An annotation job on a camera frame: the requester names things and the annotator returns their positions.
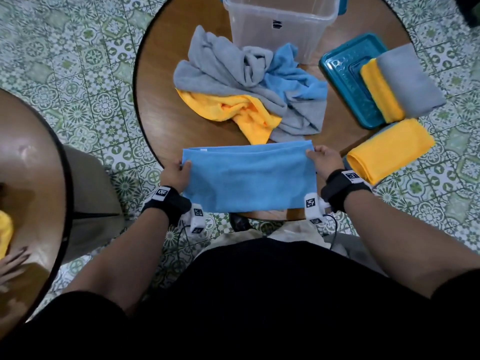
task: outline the yellow towel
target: yellow towel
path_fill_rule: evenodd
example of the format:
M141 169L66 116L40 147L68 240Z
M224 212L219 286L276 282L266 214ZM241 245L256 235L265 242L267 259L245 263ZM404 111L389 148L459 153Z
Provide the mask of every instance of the yellow towel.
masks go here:
M252 145L266 144L281 117L270 114L258 98L239 95L219 97L177 90L193 111L213 121L233 119Z
M346 159L360 177L377 184L434 145L435 140L417 119L408 118L358 145Z
M0 211L0 259L7 254L8 244L14 234L14 222L5 212Z
M402 110L387 81L384 79L375 58L360 69L360 75L386 123L390 124L405 119L405 111Z

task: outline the wire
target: wire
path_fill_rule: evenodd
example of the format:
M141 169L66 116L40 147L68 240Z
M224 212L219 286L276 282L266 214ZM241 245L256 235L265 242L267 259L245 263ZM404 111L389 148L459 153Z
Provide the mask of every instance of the wire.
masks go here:
M323 216L328 216L330 218L333 218L333 221L335 221L335 233L333 234L332 244L330 245L330 250L332 250L333 245L335 244L335 239L337 238L337 231L339 230L339 223L337 222L337 219L332 214L324 214Z

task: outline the round wooden table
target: round wooden table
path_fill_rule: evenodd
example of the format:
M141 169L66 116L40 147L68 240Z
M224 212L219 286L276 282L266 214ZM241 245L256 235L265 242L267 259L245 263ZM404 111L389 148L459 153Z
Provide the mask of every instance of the round wooden table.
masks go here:
M173 85L178 62L188 59L195 27L231 40L229 14L219 0L169 0L152 20L139 47L133 77L137 116L148 144L160 163L182 157L184 148L247 145L248 140L231 120L214 122L192 111ZM410 37L384 0L348 0L347 12L325 31L304 70L326 80L318 62L328 51L372 32L389 48L410 43ZM362 128L337 91L329 85L327 109L320 134L310 135L314 145L328 145L346 154L375 130ZM318 189L325 185L318 181ZM265 220L303 219L303 209L244 213Z
M27 320L50 288L67 248L74 200L70 167L50 126L4 90L0 106L0 210L13 219L10 250L28 245L32 253L25 272L0 293L1 339Z

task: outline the folded gray towel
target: folded gray towel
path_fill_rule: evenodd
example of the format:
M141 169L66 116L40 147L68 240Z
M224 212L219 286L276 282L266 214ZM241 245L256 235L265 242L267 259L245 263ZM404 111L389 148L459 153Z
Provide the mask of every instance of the folded gray towel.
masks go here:
M178 90L215 96L250 95L272 114L282 118L270 138L278 143L303 140L303 135L322 129L327 101L297 100L288 103L272 90L260 86L272 62L273 52L259 47L239 49L223 36L217 37L199 25L190 42L189 61L182 60L173 73Z
M423 72L411 43L378 56L377 64L407 118L419 118L447 103L442 91Z

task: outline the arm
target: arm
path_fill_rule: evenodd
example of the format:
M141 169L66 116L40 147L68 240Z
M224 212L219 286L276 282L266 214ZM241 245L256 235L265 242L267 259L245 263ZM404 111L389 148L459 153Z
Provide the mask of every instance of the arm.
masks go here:
M307 156L328 176L344 165L326 146ZM430 297L448 279L480 268L480 256L443 231L384 203L366 190L351 192L345 212L382 269L406 287Z
M191 163L165 166L161 184L179 193L188 185ZM89 291L116 303L124 311L141 299L159 264L169 219L157 208L147 208L134 224L95 256L63 291Z

